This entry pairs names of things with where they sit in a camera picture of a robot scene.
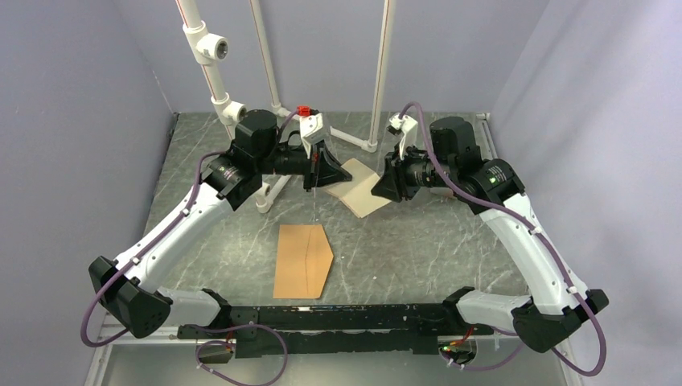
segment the sheet of paper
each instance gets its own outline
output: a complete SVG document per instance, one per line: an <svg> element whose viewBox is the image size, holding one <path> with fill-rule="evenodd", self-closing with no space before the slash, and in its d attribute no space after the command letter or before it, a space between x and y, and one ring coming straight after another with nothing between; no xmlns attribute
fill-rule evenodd
<svg viewBox="0 0 682 386"><path fill-rule="evenodd" d="M355 158L351 158L341 166L347 170L353 180L347 183L336 183L323 190L341 200L360 219L383 207L391 201L372 195L372 188L380 177L372 169Z"/></svg>
<svg viewBox="0 0 682 386"><path fill-rule="evenodd" d="M273 298L319 298L333 258L322 225L280 225Z"/></svg>

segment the gray wall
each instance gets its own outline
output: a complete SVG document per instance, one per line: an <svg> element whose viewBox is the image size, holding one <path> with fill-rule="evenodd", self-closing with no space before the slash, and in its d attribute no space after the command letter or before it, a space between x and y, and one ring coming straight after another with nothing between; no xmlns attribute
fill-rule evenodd
<svg viewBox="0 0 682 386"><path fill-rule="evenodd" d="M142 234L172 114L109 0L5 2L0 35L0 383L83 384L88 264Z"/></svg>
<svg viewBox="0 0 682 386"><path fill-rule="evenodd" d="M680 20L679 2L553 0L493 109L544 227L610 297L589 385L682 380ZM591 368L592 327L572 341Z"/></svg>
<svg viewBox="0 0 682 386"><path fill-rule="evenodd" d="M116 2L173 110L212 111L175 4ZM384 110L419 100L431 111L489 111L547 2L398 1ZM209 30L230 42L220 69L232 98L268 108L249 2L198 4ZM383 1L262 0L261 7L283 104L372 109Z"/></svg>

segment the robotic arm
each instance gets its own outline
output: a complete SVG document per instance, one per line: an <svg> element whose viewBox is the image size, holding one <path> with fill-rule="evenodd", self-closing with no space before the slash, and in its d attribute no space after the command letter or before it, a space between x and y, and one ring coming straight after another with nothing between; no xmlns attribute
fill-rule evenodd
<svg viewBox="0 0 682 386"><path fill-rule="evenodd" d="M408 116L392 117L388 130L403 133L395 151L384 157L385 172L372 194L400 202L411 199L421 187L446 187L424 150L414 146L417 122ZM569 288L560 267L544 245L534 237L542 232L524 185L512 167L502 159L484 160L476 145L471 124L460 117L433 122L430 134L439 166L462 190L490 203L521 214L534 226L529 231L510 215L468 202L472 212L502 241L530 289L530 296L485 294L465 287L448 297L444 305L464 322L486 324L515 331L531 349L545 352L568 338L587 320L574 294L580 294L596 314L608 305L600 289L585 283L561 259L573 285Z"/></svg>
<svg viewBox="0 0 682 386"><path fill-rule="evenodd" d="M274 114L247 112L236 126L229 150L208 163L165 219L115 260L98 257L90 265L95 291L109 286L99 303L133 336L143 338L163 324L229 326L230 305L220 295L209 289L166 289L161 284L205 230L261 188L263 174L302 175L307 191L351 180L320 135L322 114L312 110L301 125L302 144L290 146L289 140L280 142L283 129L277 127ZM114 275L118 276L110 283Z"/></svg>

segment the wall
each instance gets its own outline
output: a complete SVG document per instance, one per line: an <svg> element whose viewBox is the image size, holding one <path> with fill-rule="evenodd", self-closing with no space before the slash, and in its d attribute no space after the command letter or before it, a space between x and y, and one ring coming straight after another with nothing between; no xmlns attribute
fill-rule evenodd
<svg viewBox="0 0 682 386"><path fill-rule="evenodd" d="M588 385L680 384L682 5L553 0L492 116L563 256L611 305ZM598 353L591 326L572 339Z"/></svg>
<svg viewBox="0 0 682 386"><path fill-rule="evenodd" d="M0 35L2 384L83 384L88 264L142 234L172 114L109 0L6 2Z"/></svg>
<svg viewBox="0 0 682 386"><path fill-rule="evenodd" d="M116 2L174 111L212 111L177 7L163 0ZM397 1L384 110L417 99L431 111L489 111L547 2ZM198 4L209 30L230 42L220 69L232 98L268 108L249 2ZM282 103L371 110L383 7L379 0L262 0Z"/></svg>

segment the red connector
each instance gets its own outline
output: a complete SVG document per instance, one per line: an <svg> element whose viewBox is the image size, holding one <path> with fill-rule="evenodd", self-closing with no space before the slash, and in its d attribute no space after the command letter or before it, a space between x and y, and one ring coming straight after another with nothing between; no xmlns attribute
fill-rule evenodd
<svg viewBox="0 0 682 386"><path fill-rule="evenodd" d="M298 106L298 115L301 117L310 116L310 106Z"/></svg>

